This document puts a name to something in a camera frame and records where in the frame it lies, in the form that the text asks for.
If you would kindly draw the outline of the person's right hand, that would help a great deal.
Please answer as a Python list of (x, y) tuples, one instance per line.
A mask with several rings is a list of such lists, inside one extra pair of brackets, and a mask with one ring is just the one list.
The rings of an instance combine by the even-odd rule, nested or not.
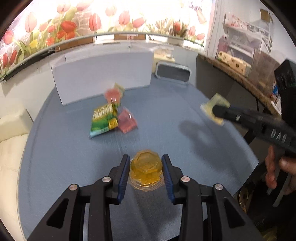
[[(274, 189), (277, 186), (275, 180), (275, 151), (273, 146), (269, 146), (268, 154), (265, 158), (265, 165), (267, 168), (267, 174), (265, 176), (266, 184), (269, 188)], [(295, 159), (289, 157), (282, 157), (279, 161), (279, 167), (291, 174), (292, 178), (290, 183), (285, 190), (285, 194), (288, 195), (295, 191), (295, 174), (296, 174), (296, 164)]]

